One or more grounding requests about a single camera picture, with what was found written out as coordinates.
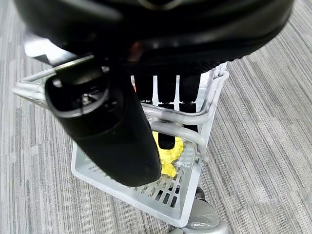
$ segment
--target yellow object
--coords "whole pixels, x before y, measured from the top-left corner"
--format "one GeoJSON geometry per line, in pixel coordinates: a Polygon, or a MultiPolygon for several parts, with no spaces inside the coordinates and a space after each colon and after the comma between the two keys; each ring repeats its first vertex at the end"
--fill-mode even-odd
{"type": "Polygon", "coordinates": [[[177,160],[180,156],[181,153],[183,152],[183,141],[181,138],[175,137],[175,146],[171,150],[163,150],[159,147],[158,145],[158,133],[153,132],[153,137],[155,139],[155,142],[157,144],[157,148],[159,151],[160,155],[160,160],[161,160],[161,173],[168,175],[170,177],[175,177],[176,175],[176,169],[172,165],[172,162],[174,160],[177,160]]]}

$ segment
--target white wire basket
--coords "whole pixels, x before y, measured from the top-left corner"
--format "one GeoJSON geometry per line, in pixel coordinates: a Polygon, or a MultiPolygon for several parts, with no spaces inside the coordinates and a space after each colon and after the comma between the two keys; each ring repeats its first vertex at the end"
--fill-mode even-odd
{"type": "MultiPolygon", "coordinates": [[[[176,176],[162,175],[156,182],[127,187],[106,175],[74,143],[71,170],[77,178],[121,199],[138,209],[175,226],[184,227],[188,223],[193,200],[201,172],[202,163],[209,161],[207,144],[210,136],[217,102],[229,73],[226,63],[202,74],[196,99],[197,113],[179,112],[177,77],[175,110],[157,107],[157,78],[154,77],[153,105],[142,104],[154,131],[178,136],[183,139],[184,150],[175,161],[176,176]],[[182,125],[198,125],[198,133],[183,128],[182,125]]],[[[44,82],[54,71],[48,70],[20,80],[13,92],[22,98],[48,108],[44,97],[44,82]]]]}

